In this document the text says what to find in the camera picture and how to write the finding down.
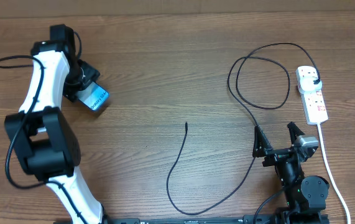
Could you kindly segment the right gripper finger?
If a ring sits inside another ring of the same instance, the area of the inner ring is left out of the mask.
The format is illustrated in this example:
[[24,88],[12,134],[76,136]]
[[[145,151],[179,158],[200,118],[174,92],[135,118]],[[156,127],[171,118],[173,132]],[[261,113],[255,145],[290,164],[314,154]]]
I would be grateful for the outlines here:
[[265,157],[273,150],[270,141],[267,139],[260,126],[254,127],[253,157]]
[[291,144],[294,144],[299,136],[305,134],[293,121],[288,123],[287,128],[290,134]]

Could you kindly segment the blue Galaxy smartphone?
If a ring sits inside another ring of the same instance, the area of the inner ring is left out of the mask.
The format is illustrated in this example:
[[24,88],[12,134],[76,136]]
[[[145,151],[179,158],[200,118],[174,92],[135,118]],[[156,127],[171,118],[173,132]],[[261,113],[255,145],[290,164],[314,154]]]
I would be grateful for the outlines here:
[[76,95],[92,111],[99,110],[109,97],[109,93],[96,82],[89,84],[85,90],[78,91]]

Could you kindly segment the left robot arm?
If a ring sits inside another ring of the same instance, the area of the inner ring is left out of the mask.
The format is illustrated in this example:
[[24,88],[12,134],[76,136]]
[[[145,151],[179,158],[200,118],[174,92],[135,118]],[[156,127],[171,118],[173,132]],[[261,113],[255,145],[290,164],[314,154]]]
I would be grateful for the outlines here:
[[51,26],[49,40],[35,42],[27,56],[33,68],[27,96],[18,113],[4,120],[11,142],[5,173],[11,185],[26,189],[11,177],[10,159],[15,153],[22,170],[38,180],[31,187],[49,187],[70,214],[71,223],[109,223],[105,208],[84,180],[80,145],[61,111],[63,98],[97,111],[109,97],[96,83],[99,71],[80,58],[78,37],[65,24]]

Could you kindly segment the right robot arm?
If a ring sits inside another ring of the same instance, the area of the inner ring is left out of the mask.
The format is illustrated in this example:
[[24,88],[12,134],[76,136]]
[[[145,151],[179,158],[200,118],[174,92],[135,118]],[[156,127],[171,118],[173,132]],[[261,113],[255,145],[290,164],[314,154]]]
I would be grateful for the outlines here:
[[[248,223],[328,223],[328,216],[321,212],[326,208],[329,182],[320,176],[305,176],[302,163],[318,149],[316,137],[306,135],[295,123],[287,125],[291,145],[274,149],[263,130],[254,128],[253,158],[262,157],[264,167],[273,167],[282,188],[266,199],[255,214],[245,218]],[[285,195],[286,207],[280,207],[271,215],[260,215],[262,208],[280,194]]]

